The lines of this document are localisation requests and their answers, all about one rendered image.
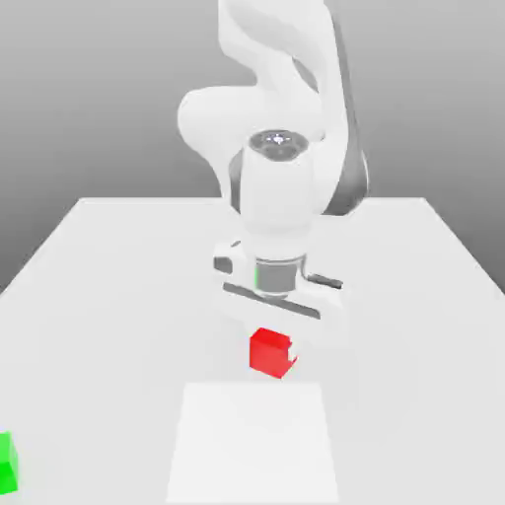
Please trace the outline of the small red cube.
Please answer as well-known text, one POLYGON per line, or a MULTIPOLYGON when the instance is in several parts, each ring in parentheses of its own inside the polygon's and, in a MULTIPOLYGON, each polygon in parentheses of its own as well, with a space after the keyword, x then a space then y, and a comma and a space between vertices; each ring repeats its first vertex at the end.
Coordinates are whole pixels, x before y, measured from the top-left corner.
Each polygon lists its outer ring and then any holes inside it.
POLYGON ((250 367, 282 379, 298 359, 292 354, 292 345, 288 335, 260 327, 250 338, 250 367))

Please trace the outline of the small green cube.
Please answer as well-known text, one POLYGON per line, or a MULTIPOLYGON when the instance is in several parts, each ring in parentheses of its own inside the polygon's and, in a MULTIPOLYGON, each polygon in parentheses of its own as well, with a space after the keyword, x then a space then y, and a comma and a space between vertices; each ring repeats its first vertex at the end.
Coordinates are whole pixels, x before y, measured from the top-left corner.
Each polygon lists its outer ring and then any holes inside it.
POLYGON ((18 454, 10 432, 0 433, 0 495, 19 488, 18 454))

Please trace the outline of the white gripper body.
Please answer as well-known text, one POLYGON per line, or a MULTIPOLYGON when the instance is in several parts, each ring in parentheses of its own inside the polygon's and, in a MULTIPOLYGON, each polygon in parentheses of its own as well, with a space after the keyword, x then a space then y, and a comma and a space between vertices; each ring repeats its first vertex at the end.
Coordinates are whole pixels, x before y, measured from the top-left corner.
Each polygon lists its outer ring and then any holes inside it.
POLYGON ((229 281, 218 282, 219 308, 230 318, 276 330, 297 327, 344 328, 344 306, 336 289, 302 281, 285 298, 260 296, 229 281))

